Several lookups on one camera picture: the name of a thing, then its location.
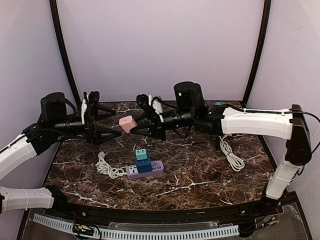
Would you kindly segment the small teal plug adapter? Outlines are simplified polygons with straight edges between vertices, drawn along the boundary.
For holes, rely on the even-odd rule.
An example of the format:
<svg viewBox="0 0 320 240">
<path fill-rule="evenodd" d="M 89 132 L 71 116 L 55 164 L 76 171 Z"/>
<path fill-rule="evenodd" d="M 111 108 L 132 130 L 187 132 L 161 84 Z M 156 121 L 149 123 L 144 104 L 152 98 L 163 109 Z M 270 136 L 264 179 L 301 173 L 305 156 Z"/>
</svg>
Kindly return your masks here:
<svg viewBox="0 0 320 240">
<path fill-rule="evenodd" d="M 148 159 L 148 153 L 146 149 L 137 149 L 135 151 L 135 160 L 136 161 L 145 161 Z"/>
</svg>

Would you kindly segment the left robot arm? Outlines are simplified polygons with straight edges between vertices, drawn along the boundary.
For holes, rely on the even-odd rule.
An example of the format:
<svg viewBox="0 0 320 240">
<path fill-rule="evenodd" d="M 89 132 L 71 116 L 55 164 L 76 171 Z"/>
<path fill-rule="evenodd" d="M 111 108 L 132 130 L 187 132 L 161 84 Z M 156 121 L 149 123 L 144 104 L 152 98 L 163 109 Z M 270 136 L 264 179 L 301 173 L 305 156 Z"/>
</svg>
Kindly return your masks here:
<svg viewBox="0 0 320 240">
<path fill-rule="evenodd" d="M 100 104 L 100 93 L 83 94 L 75 107 L 64 93 L 53 92 L 40 100 L 41 114 L 36 123 L 25 128 L 0 151 L 0 177 L 3 179 L 28 160 L 40 156 L 52 145 L 66 139 L 85 138 L 101 145 L 121 136 L 121 132 L 95 123 L 116 115 L 116 111 Z M 56 186 L 34 189 L 0 188 L 0 211 L 51 209 L 62 207 L 67 197 Z"/>
</svg>

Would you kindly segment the dark blue cube adapter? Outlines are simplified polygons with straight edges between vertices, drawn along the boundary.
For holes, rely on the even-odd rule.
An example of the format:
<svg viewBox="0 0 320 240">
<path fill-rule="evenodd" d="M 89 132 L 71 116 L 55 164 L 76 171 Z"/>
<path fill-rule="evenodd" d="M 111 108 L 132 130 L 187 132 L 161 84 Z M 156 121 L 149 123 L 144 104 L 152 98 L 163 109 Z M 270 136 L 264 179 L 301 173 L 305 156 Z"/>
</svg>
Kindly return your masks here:
<svg viewBox="0 0 320 240">
<path fill-rule="evenodd" d="M 151 172 L 152 164 L 151 164 L 150 154 L 147 153 L 147 159 L 145 161 L 136 161 L 136 158 L 135 158 L 135 165 L 137 167 L 137 171 L 139 174 Z"/>
</svg>

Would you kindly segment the pink charger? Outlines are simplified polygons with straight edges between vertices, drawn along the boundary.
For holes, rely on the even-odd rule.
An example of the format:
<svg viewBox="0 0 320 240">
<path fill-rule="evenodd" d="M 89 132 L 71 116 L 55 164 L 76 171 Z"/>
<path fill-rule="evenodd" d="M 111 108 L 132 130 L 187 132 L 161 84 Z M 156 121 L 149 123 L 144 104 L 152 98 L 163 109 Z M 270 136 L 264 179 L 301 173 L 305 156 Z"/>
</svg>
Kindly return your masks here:
<svg viewBox="0 0 320 240">
<path fill-rule="evenodd" d="M 132 115 L 122 117 L 119 119 L 118 124 L 127 134 L 138 125 Z"/>
</svg>

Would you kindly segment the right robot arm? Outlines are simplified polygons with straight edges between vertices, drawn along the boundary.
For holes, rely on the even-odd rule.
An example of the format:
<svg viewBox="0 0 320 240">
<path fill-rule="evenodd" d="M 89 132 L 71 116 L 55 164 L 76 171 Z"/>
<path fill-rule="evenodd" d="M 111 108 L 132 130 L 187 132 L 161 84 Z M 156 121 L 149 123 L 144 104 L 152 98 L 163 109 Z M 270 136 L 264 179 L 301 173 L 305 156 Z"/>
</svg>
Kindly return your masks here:
<svg viewBox="0 0 320 240">
<path fill-rule="evenodd" d="M 135 121 L 146 121 L 129 132 L 165 141 L 168 130 L 193 126 L 213 136 L 249 134 L 286 140 L 286 154 L 266 186 L 268 199 L 278 200 L 315 152 L 305 119 L 307 112 L 298 104 L 281 110 L 238 108 L 230 104 L 206 106 L 198 83 L 184 81 L 173 89 L 177 105 L 171 106 L 170 111 L 162 110 L 164 102 L 160 97 L 138 95 L 136 103 L 144 112 Z"/>
</svg>

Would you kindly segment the purple power strip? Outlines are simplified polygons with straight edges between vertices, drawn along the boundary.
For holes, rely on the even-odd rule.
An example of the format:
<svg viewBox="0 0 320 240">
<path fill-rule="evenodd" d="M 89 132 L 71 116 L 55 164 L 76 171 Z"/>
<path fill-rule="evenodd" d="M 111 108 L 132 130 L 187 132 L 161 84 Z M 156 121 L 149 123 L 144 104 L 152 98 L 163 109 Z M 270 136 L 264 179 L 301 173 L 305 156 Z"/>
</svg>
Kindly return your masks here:
<svg viewBox="0 0 320 240">
<path fill-rule="evenodd" d="M 139 166 L 130 165 L 126 167 L 126 175 L 129 179 L 150 177 L 164 172 L 164 165 L 161 160 L 151 161 L 149 165 Z"/>
</svg>

